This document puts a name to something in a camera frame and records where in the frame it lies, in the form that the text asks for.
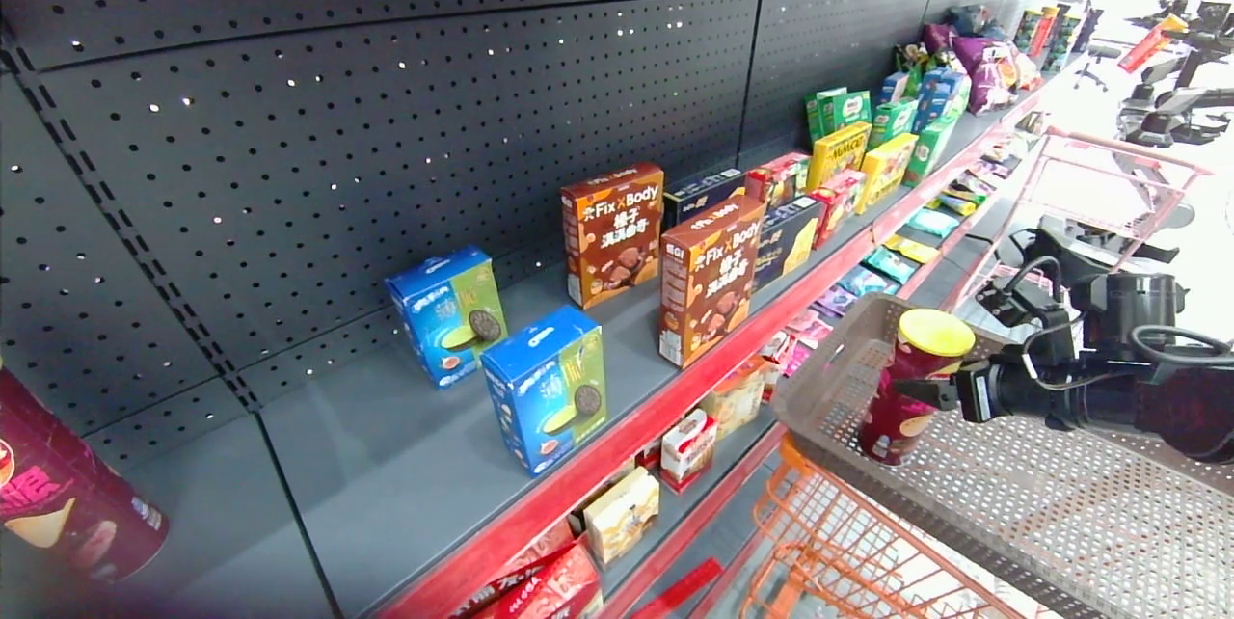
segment plastic basket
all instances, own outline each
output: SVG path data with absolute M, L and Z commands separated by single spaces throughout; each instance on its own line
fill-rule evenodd
M 780 456 L 754 509 L 770 546 L 743 618 L 810 615 L 811 604 L 856 619 L 1038 615 L 1037 603 L 1019 596 L 1027 609 L 1014 609 L 948 559 L 955 552 L 807 461 L 789 435 Z

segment red product box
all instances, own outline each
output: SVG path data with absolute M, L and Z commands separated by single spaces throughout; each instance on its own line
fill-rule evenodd
M 600 603 L 600 572 L 586 547 L 574 544 L 476 619 L 582 619 Z
M 449 619 L 471 619 L 479 615 L 481 610 L 506 597 L 523 581 L 537 575 L 538 571 L 574 546 L 578 546 L 574 531 L 570 530 L 569 520 L 563 518 L 557 525 L 548 528 L 543 535 L 538 536 L 522 554 L 512 557 L 499 571 L 495 581 L 471 596 L 471 599 L 450 614 Z
M 745 196 L 765 201 L 771 211 L 806 194 L 808 175 L 808 154 L 786 153 L 745 174 Z
M 810 194 L 822 205 L 818 215 L 818 233 L 814 237 L 816 249 L 823 245 L 827 238 L 832 237 L 832 233 L 837 232 L 848 216 L 856 210 L 865 189 L 865 180 L 866 176 L 860 170 L 845 168 Z

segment black cable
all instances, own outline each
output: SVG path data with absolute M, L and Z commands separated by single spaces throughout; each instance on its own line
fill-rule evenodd
M 1141 339 L 1141 334 L 1165 334 L 1170 338 L 1188 338 L 1193 342 L 1202 343 L 1202 345 L 1212 348 L 1217 351 L 1217 355 L 1222 356 L 1182 356 L 1177 354 L 1170 354 L 1169 351 L 1155 350 L 1153 346 L 1148 346 Z M 1234 346 L 1228 345 L 1228 343 L 1220 342 L 1220 339 L 1209 338 L 1208 334 L 1193 333 L 1190 329 L 1172 328 L 1172 326 L 1138 326 L 1138 328 L 1130 330 L 1127 335 L 1127 342 L 1135 346 L 1137 351 L 1140 351 L 1145 359 L 1159 360 L 1161 364 L 1174 364 L 1174 365 L 1234 365 L 1234 355 L 1230 355 L 1230 350 Z

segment blue oreo box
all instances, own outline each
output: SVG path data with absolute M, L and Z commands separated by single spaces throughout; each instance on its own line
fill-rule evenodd
M 492 259 L 475 245 L 390 276 L 386 289 L 439 391 L 475 374 L 480 355 L 506 337 Z
M 600 324 L 563 306 L 482 356 L 501 438 L 540 475 L 603 424 L 605 354 Z

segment oreo box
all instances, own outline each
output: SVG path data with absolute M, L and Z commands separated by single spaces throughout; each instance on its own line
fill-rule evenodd
M 501 438 L 532 475 L 592 434 L 608 413 L 600 324 L 563 306 L 484 354 Z
M 474 374 L 482 351 L 506 337 L 492 259 L 475 245 L 390 276 L 386 289 L 437 390 Z
M 754 291 L 801 268 L 814 250 L 821 206 L 814 197 L 797 197 L 768 211 L 754 263 Z
M 706 179 L 677 184 L 670 192 L 664 194 L 664 228 L 686 223 L 708 206 L 744 192 L 745 171 L 739 168 L 726 168 L 719 174 L 707 175 Z

